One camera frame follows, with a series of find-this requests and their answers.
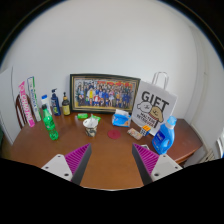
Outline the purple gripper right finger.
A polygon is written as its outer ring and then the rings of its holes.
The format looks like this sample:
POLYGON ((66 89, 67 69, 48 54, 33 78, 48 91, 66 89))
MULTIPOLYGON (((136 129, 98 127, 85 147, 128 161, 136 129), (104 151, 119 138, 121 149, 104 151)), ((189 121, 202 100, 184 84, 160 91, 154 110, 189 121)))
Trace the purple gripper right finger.
POLYGON ((167 154, 158 155, 138 144, 132 145, 132 154, 144 185, 182 169, 167 154))

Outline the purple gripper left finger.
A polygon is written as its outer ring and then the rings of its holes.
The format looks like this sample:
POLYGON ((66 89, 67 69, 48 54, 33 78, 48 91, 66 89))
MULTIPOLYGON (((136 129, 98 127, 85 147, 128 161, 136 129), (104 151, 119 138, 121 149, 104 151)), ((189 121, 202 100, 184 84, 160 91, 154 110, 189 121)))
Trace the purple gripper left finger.
POLYGON ((79 185, 91 153, 91 144, 86 144, 67 155, 57 154, 42 169, 79 185))

